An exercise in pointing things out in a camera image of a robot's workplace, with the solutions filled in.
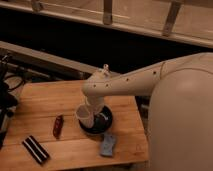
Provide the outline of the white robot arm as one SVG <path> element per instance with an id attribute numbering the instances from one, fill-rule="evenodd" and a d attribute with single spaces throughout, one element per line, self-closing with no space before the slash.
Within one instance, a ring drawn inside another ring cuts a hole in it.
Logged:
<path id="1" fill-rule="evenodd" d="M 85 81 L 91 107 L 104 96 L 148 96 L 149 171 L 213 171 L 213 52 Z"/>

